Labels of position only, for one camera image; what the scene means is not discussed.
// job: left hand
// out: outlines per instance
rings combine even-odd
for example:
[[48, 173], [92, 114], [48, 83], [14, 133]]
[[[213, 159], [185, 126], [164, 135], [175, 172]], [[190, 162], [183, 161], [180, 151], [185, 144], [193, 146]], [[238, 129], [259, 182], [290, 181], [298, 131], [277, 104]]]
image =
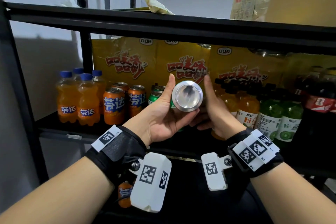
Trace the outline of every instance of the left hand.
[[182, 112], [177, 108], [170, 108], [174, 87], [175, 77], [170, 74], [161, 97], [123, 125], [136, 133], [146, 146], [172, 137], [179, 129], [187, 126], [199, 112], [199, 109]]

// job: forearm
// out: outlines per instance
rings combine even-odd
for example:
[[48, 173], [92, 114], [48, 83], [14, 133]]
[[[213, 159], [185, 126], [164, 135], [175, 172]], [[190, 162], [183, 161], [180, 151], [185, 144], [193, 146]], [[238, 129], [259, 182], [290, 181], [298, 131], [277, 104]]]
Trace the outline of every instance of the forearm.
[[114, 185], [83, 157], [0, 215], [0, 223], [91, 223]]
[[336, 205], [286, 163], [251, 182], [275, 224], [335, 223]]

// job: green bottle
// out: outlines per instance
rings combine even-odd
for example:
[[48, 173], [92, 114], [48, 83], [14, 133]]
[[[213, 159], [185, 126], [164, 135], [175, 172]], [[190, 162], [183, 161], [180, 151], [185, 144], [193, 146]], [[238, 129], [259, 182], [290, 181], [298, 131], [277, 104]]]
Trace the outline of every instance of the green bottle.
[[258, 129], [271, 141], [275, 139], [284, 109], [278, 89], [269, 93], [269, 99], [260, 103], [260, 112], [254, 128]]
[[284, 148], [292, 141], [302, 119], [303, 107], [300, 95], [292, 95], [290, 98], [291, 100], [282, 104], [284, 112], [274, 140], [279, 148]]

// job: right hand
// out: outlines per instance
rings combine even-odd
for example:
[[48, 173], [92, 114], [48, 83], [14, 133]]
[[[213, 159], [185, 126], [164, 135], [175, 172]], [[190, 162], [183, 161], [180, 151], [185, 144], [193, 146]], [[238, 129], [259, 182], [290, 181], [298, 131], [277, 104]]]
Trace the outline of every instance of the right hand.
[[218, 136], [224, 139], [228, 139], [229, 137], [245, 130], [246, 127], [237, 121], [230, 113], [223, 100], [216, 96], [209, 75], [204, 77], [204, 88], [206, 93], [207, 113], [204, 108], [200, 107], [200, 114], [191, 122], [190, 125], [195, 126], [199, 122], [209, 118], [210, 121], [198, 125], [197, 129], [204, 130], [212, 128]]

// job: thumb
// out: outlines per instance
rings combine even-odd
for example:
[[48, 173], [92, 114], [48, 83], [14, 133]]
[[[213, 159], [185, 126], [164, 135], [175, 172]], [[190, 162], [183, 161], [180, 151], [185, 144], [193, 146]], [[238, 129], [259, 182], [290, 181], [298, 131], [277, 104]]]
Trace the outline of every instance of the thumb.
[[170, 102], [171, 94], [173, 92], [174, 87], [175, 87], [175, 76], [173, 74], [170, 74], [168, 83], [160, 99]]
[[204, 76], [204, 89], [207, 95], [208, 102], [212, 102], [217, 99], [215, 91], [212, 87], [210, 76], [208, 74]]

